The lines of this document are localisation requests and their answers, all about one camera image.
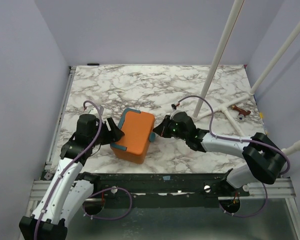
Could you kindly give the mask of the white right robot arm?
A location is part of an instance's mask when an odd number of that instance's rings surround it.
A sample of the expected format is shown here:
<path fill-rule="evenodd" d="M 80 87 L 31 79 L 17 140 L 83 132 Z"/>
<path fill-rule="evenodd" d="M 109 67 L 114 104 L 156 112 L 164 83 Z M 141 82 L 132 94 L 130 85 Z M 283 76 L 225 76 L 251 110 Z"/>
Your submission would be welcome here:
<path fill-rule="evenodd" d="M 166 115 L 153 132 L 162 138 L 181 139 L 193 151 L 222 153 L 245 160 L 244 166 L 229 170 L 220 183 L 220 191 L 226 196 L 256 181 L 274 184 L 286 163 L 281 150 L 265 134 L 257 132 L 248 137 L 214 135 L 196 127 L 184 111 Z"/>

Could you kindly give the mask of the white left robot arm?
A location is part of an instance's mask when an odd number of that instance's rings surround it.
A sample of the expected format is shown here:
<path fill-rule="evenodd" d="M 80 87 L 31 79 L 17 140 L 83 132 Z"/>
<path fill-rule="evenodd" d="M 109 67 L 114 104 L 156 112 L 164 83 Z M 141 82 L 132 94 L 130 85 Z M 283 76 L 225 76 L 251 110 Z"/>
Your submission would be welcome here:
<path fill-rule="evenodd" d="M 102 121 L 93 114 L 82 114 L 76 131 L 62 146 L 60 160 L 42 200 L 30 217 L 23 216 L 19 228 L 26 240 L 64 240 L 68 226 L 87 197 L 97 197 L 100 178 L 80 173 L 96 145 L 119 141 L 125 134 L 123 122 L 109 117 Z"/>

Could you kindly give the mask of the orange medicine kit box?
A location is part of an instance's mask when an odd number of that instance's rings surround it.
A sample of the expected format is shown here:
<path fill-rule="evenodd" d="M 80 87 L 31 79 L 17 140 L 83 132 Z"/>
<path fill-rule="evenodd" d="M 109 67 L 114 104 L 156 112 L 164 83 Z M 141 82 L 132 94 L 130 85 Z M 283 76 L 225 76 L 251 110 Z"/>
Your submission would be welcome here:
<path fill-rule="evenodd" d="M 155 116 L 151 113 L 126 108 L 118 123 L 124 136 L 112 143 L 110 148 L 118 159 L 142 164 L 145 161 L 150 143 L 155 141 L 153 132 Z"/>

